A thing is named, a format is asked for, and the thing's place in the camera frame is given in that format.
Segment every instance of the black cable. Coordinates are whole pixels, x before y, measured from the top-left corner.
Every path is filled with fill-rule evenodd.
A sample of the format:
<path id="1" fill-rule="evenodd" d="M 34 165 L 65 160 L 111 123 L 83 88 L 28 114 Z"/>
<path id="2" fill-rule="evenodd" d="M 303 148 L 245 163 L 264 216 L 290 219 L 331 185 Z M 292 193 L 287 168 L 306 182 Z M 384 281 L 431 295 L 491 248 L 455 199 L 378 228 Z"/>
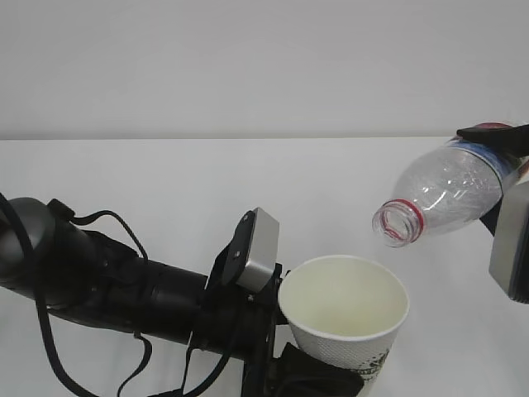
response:
<path id="1" fill-rule="evenodd" d="M 149 364 L 150 357 L 152 356 L 152 344 L 149 342 L 149 340 L 142 337 L 139 332 L 134 332 L 134 338 L 143 342 L 143 358 L 141 358 L 140 365 L 136 368 L 136 370 L 132 372 L 132 374 L 128 378 L 126 378 L 123 383 L 119 386 L 119 389 L 117 389 L 117 397 L 121 397 L 125 385 L 129 383 L 129 381 L 131 381 L 133 378 L 138 376 L 147 367 L 147 364 Z"/>
<path id="2" fill-rule="evenodd" d="M 189 347 L 186 352 L 186 363 L 185 363 L 185 369 L 183 371 L 183 381 L 182 385 L 179 389 L 166 391 L 164 393 L 160 393 L 157 395 L 151 395 L 150 397 L 198 397 L 201 395 L 204 391 L 209 389 L 215 380 L 220 376 L 222 371 L 224 371 L 224 368 L 226 368 L 226 364 L 231 358 L 231 355 L 233 354 L 233 350 L 235 349 L 235 345 L 237 342 L 237 339 L 239 337 L 239 333 L 242 329 L 242 317 L 244 314 L 244 307 L 245 307 L 246 298 L 245 295 L 241 295 L 241 300 L 239 303 L 239 306 L 236 311 L 236 315 L 233 319 L 233 324 L 231 326 L 231 337 L 228 341 L 228 345 L 226 346 L 226 350 L 222 353 L 221 359 L 218 361 L 218 363 L 215 365 L 215 368 L 213 368 L 213 371 L 207 376 L 207 378 L 197 387 L 195 387 L 193 390 L 189 391 L 188 393 L 183 393 L 183 388 L 185 386 L 185 382 L 187 380 L 187 374 L 188 374 L 188 368 L 189 368 L 189 362 L 191 361 L 191 352 L 192 348 Z"/>
<path id="3" fill-rule="evenodd" d="M 41 326 L 42 342 L 44 343 L 44 348 L 51 369 L 55 373 L 55 376 L 57 376 L 57 379 L 59 379 L 60 383 L 78 397 L 97 397 L 95 394 L 84 389 L 81 385 L 75 382 L 75 380 L 70 378 L 60 363 L 59 354 L 57 353 L 53 333 L 51 331 L 50 317 L 46 307 L 45 296 L 41 289 L 39 277 L 40 272 L 36 265 L 35 252 L 33 250 L 33 245 L 31 244 L 31 239 L 17 212 L 2 193 L 0 193 L 0 209 L 6 216 L 7 221 L 11 224 L 11 228 L 17 236 L 24 255 L 24 261 L 33 270 L 33 294 L 35 298 L 36 312 Z"/>
<path id="4" fill-rule="evenodd" d="M 120 217 L 119 215 L 117 215 L 113 211 L 109 211 L 109 210 L 105 209 L 105 210 L 102 210 L 102 211 L 97 211 L 96 213 L 93 213 L 93 214 L 88 215 L 86 217 L 72 218 L 70 221 L 73 224 L 78 225 L 78 226 L 86 226 L 86 225 L 89 225 L 90 223 L 96 222 L 100 217 L 104 217 L 105 215 L 108 215 L 109 217 L 115 218 L 123 226 L 123 228 L 126 230 L 127 234 L 131 237 L 132 241 L 138 247 L 138 250 L 140 250 L 141 257 L 143 258 L 144 263 L 147 265 L 148 262 L 149 262 L 149 257 L 147 256 L 147 252 L 145 251 L 145 249 L 143 248 L 143 246 L 141 245 L 140 241 L 138 240 L 138 238 L 136 237 L 136 235 L 134 234 L 132 229 L 129 227 L 129 225 L 126 224 L 126 222 L 123 220 L 122 217 Z"/>

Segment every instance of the blue bottle label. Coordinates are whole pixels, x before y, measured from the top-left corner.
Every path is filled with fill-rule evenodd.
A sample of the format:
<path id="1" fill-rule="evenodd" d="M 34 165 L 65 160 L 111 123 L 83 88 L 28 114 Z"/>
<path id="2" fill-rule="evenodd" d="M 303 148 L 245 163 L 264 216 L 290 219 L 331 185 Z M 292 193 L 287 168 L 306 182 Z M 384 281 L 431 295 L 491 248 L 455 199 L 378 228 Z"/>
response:
<path id="1" fill-rule="evenodd" d="M 516 183 L 517 172 L 515 171 L 522 165 L 521 159 L 495 151 L 491 147 L 480 143 L 465 141 L 458 136 L 450 139 L 446 146 L 468 151 L 485 161 L 498 176 L 503 190 Z"/>

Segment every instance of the white wall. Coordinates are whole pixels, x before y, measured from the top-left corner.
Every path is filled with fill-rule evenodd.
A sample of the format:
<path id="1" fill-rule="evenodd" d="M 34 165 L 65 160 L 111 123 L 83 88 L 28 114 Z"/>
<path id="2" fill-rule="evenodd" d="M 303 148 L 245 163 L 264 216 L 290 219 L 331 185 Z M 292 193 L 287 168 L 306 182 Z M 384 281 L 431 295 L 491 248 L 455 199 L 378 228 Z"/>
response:
<path id="1" fill-rule="evenodd" d="M 527 120 L 527 0 L 2 0 L 0 138 Z"/>
<path id="2" fill-rule="evenodd" d="M 374 258 L 406 285 L 408 321 L 372 397 L 527 397 L 529 308 L 488 275 L 492 238 L 476 223 L 393 250 L 375 241 L 372 212 L 411 156 L 444 138 L 336 140 L 0 141 L 1 190 L 9 198 L 64 200 L 78 214 L 118 211 L 150 257 L 209 273 L 240 216 L 261 206 L 281 222 L 286 269 L 332 253 Z M 112 221 L 98 229 L 129 242 Z M 55 320 L 71 375 L 102 397 L 136 368 L 130 336 Z M 290 338 L 280 332 L 278 349 Z M 124 392 L 177 387 L 184 347 L 154 339 L 153 361 Z M 193 358 L 189 385 L 218 356 Z M 237 397 L 233 361 L 206 396 Z M 0 289 L 0 395 L 66 397 L 45 359 L 31 301 Z"/>

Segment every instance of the cup rim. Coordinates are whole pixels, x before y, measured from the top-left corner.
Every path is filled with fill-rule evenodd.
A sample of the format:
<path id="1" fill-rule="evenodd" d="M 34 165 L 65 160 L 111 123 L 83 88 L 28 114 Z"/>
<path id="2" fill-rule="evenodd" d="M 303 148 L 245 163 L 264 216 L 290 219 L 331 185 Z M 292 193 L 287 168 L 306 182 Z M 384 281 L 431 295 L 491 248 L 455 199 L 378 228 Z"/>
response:
<path id="1" fill-rule="evenodd" d="M 320 261 L 320 260 L 324 260 L 324 259 L 334 259 L 334 258 L 347 258 L 347 259 L 355 259 L 355 260 L 360 260 L 360 261 L 366 261 L 366 262 L 370 263 L 371 265 L 378 266 L 382 270 L 388 272 L 398 282 L 398 284 L 401 286 L 401 288 L 404 291 L 404 295 L 406 296 L 406 308 L 404 309 L 404 314 L 401 317 L 401 319 L 395 325 L 393 325 L 391 328 L 384 329 L 383 331 L 380 331 L 380 332 L 377 332 L 377 333 L 371 333 L 370 335 L 363 335 L 363 336 L 359 336 L 359 337 L 346 337 L 346 336 L 343 336 L 343 335 L 335 335 L 335 334 L 328 333 L 328 332 L 318 331 L 318 330 L 316 330 L 314 328 L 307 327 L 306 325 L 301 324 L 298 321 L 292 320 L 283 311 L 283 308 L 281 307 L 282 306 L 281 305 L 281 296 L 282 296 L 281 291 L 282 291 L 283 283 L 281 283 L 281 285 L 279 286 L 279 292 L 278 292 L 278 305 L 279 305 L 279 308 L 281 309 L 281 312 L 283 313 L 284 317 L 288 320 L 289 323 L 295 325 L 297 328 L 300 328 L 303 331 L 305 331 L 305 332 L 307 332 L 307 333 L 309 333 L 311 335 L 314 335 L 316 337 L 322 337 L 322 338 L 325 338 L 325 339 L 331 339 L 331 340 L 334 340 L 334 341 L 341 341 L 341 342 L 365 342 L 365 341 L 371 341 L 371 340 L 377 339 L 379 337 L 384 337 L 384 336 L 390 334 L 391 332 L 397 330 L 401 325 L 403 325 L 403 323 L 406 320 L 406 318 L 407 318 L 407 316 L 409 314 L 409 311 L 410 311 L 410 298 L 409 298 L 409 295 L 407 294 L 406 287 L 404 286 L 403 282 L 391 270 L 389 270 L 385 266 L 379 264 L 377 261 L 373 261 L 371 259 L 363 258 L 361 256 L 353 256 L 353 255 L 325 255 L 325 256 L 318 256 L 316 258 L 312 258 L 312 259 L 309 259 L 308 261 L 303 262 L 301 265 L 299 265 L 296 268 L 294 268 L 293 270 L 291 270 L 287 274 L 285 279 L 287 279 L 289 276 L 291 276 L 296 271 L 302 269 L 305 265 L 309 265 L 309 264 L 311 264 L 312 262 L 315 262 L 315 261 Z"/>

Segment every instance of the red ring on bottle neck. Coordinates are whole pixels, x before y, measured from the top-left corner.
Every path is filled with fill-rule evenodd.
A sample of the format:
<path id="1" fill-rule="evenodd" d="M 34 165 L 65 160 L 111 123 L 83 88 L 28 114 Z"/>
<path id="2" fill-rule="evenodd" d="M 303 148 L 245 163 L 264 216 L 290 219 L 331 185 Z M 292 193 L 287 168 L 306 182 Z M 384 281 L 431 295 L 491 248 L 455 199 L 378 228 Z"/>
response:
<path id="1" fill-rule="evenodd" d="M 421 210 L 419 210 L 419 208 L 417 208 L 417 205 L 415 205 L 411 201 L 404 200 L 403 198 L 396 198 L 395 200 L 388 201 L 388 203 L 402 203 L 402 204 L 405 204 L 407 207 L 409 207 L 415 213 L 415 215 L 417 215 L 417 219 L 419 220 L 419 233 L 410 242 L 416 241 L 421 236 L 422 230 L 424 229 L 424 217 L 422 216 Z"/>

